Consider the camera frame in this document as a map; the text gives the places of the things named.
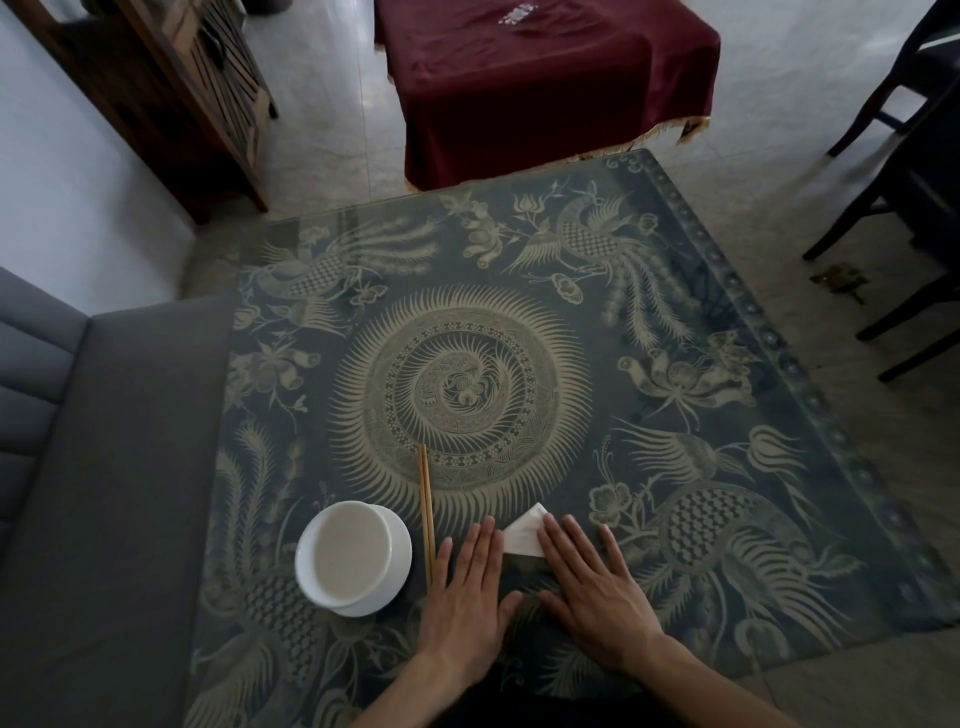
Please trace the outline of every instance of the covered table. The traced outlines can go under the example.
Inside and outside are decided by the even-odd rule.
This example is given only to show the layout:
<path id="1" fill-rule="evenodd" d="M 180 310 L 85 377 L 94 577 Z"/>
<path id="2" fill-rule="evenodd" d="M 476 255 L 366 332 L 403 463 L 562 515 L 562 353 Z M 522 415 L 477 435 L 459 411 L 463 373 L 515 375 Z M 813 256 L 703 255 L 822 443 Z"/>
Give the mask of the covered table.
<path id="1" fill-rule="evenodd" d="M 376 0 L 419 189 L 709 117 L 720 37 L 679 0 Z"/>

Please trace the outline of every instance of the chopsticks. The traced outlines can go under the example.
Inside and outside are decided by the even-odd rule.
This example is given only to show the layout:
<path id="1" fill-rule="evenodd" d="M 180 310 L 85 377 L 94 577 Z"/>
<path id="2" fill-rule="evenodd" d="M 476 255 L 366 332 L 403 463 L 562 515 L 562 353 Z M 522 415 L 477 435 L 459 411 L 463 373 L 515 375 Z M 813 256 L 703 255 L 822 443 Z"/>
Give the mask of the chopsticks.
<path id="1" fill-rule="evenodd" d="M 423 524 L 423 558 L 426 562 L 426 588 L 433 588 L 433 565 L 437 560 L 437 545 L 433 532 L 433 496 L 430 493 L 430 463 L 426 445 L 417 446 L 420 461 L 420 522 Z"/>

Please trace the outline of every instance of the white paper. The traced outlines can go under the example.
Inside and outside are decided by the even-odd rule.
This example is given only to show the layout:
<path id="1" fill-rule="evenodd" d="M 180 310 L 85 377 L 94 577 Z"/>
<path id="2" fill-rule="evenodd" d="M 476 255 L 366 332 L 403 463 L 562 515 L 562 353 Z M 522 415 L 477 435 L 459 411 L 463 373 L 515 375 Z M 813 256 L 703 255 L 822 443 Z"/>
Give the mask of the white paper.
<path id="1" fill-rule="evenodd" d="M 543 558 L 543 549 L 537 540 L 537 529 L 543 525 L 546 508 L 537 503 L 516 521 L 503 529 L 503 550 L 521 556 Z"/>

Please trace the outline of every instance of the tiled floor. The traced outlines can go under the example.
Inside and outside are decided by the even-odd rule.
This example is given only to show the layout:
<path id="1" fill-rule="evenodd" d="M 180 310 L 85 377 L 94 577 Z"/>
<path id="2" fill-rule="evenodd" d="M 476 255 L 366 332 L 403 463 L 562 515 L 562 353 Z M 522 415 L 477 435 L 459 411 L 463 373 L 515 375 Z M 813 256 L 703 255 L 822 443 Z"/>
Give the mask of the tiled floor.
<path id="1" fill-rule="evenodd" d="M 404 127 L 372 48 L 372 0 L 294 0 L 247 27 L 281 118 L 264 181 L 278 219 L 406 194 Z M 839 159 L 823 152 L 886 73 L 930 0 L 687 0 L 723 38 L 710 129 L 652 148 L 791 342 L 849 430 L 960 572 L 960 349 L 894 384 L 876 373 L 956 326 L 956 306 L 927 311 L 861 344 L 853 333 L 937 275 L 892 216 L 868 218 L 822 261 L 800 253 L 865 185 L 891 143 L 874 124 Z M 904 92 L 894 111 L 917 99 Z M 197 244 L 186 295 L 232 286 L 258 245 L 259 218 L 238 203 Z M 865 303 L 809 281 L 848 261 L 870 279 Z M 960 630 L 910 635 L 781 667 L 745 681 L 813 726 L 958 725 Z"/>

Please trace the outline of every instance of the gold fringe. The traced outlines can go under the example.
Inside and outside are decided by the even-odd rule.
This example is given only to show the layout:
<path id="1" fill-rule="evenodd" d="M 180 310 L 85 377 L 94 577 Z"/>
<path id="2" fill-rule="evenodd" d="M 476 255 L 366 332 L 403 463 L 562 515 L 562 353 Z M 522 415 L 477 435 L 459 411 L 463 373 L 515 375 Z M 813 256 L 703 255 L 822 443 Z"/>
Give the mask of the gold fringe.
<path id="1" fill-rule="evenodd" d="M 566 159 L 558 159 L 557 161 L 550 161 L 546 164 L 539 164 L 536 167 L 529 167 L 525 170 L 518 169 L 517 172 L 528 172 L 534 169 L 546 169 L 547 167 L 552 167 L 554 164 L 569 164 L 570 162 L 575 161 L 585 161 L 586 159 L 596 159 L 599 157 L 609 157 L 611 155 L 622 155 L 627 152 L 634 152 L 637 149 L 643 148 L 643 142 L 649 141 L 650 139 L 656 139 L 666 130 L 676 129 L 677 127 L 683 127 L 683 130 L 680 132 L 680 138 L 677 139 L 677 144 L 687 144 L 689 143 L 690 139 L 703 132 L 709 125 L 709 116 L 686 116 L 681 119 L 670 119 L 669 121 L 660 122 L 649 132 L 641 134 L 636 139 L 633 141 L 628 141 L 626 144 L 615 144 L 612 147 L 605 147 L 592 152 L 584 152 L 579 155 L 574 155 L 573 157 L 567 157 Z M 407 190 L 410 192 L 419 194 L 423 191 L 410 184 L 410 181 L 405 177 L 403 178 L 403 181 L 406 183 Z M 477 182 L 477 180 L 466 180 L 464 182 L 458 182 L 458 184 L 465 184 L 467 182 Z"/>

